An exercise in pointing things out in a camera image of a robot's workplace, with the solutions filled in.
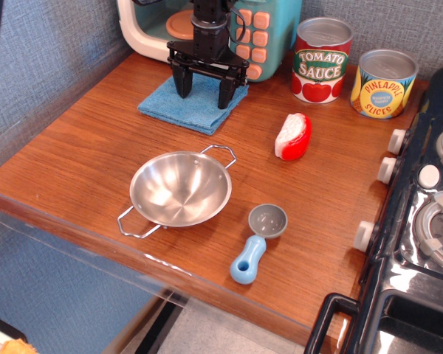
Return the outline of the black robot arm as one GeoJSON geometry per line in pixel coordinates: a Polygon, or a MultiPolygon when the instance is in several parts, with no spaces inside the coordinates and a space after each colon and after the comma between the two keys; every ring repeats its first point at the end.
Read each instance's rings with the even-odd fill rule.
{"type": "Polygon", "coordinates": [[[229,47],[230,19],[241,17],[234,1],[194,1],[193,40],[169,41],[168,62],[178,95],[190,94],[193,74],[220,80],[218,107],[225,109],[239,86],[247,84],[249,63],[229,47]]]}

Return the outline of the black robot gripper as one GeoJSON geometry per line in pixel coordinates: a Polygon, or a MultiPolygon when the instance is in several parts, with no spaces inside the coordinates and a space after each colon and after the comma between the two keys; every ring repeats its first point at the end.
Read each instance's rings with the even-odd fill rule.
{"type": "Polygon", "coordinates": [[[193,28],[191,41],[169,41],[168,61],[176,91],[186,98],[192,89],[193,74],[217,78],[219,85],[218,108],[226,109],[233,98],[237,83],[247,82],[247,60],[236,55],[229,47],[228,24],[209,26],[203,23],[193,28]]]}

